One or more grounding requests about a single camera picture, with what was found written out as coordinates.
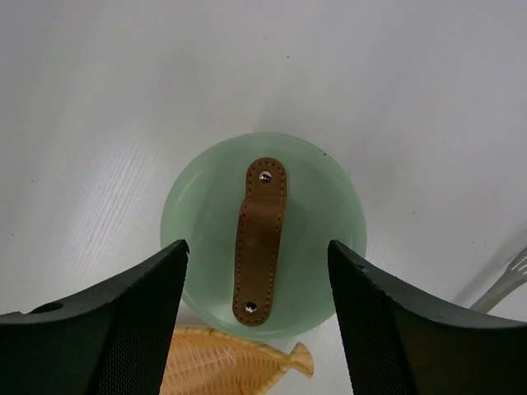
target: brown leather strap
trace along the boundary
hole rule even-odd
[[[280,162],[253,162],[238,220],[232,302],[234,315],[248,327],[261,325],[271,313],[286,200],[287,175]]]

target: white wood grain surface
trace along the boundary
hole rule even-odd
[[[155,253],[179,172],[255,131],[326,150],[368,258],[469,305],[527,244],[525,70],[523,0],[3,0],[0,314]],[[349,393],[335,319],[300,340],[315,377],[273,393]]]

